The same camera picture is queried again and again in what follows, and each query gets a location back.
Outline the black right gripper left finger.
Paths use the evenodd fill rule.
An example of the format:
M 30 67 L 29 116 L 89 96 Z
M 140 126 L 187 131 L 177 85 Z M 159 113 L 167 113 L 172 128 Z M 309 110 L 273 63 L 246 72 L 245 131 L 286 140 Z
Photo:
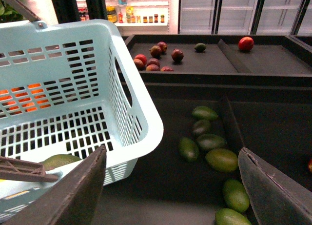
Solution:
M 101 145 L 6 225 L 89 225 L 92 223 L 106 170 L 106 148 Z

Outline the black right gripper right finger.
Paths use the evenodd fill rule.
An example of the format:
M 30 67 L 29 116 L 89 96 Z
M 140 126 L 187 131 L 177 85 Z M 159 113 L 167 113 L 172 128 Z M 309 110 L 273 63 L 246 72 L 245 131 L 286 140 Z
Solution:
M 238 154 L 238 166 L 259 225 L 312 223 L 309 190 L 245 147 Z

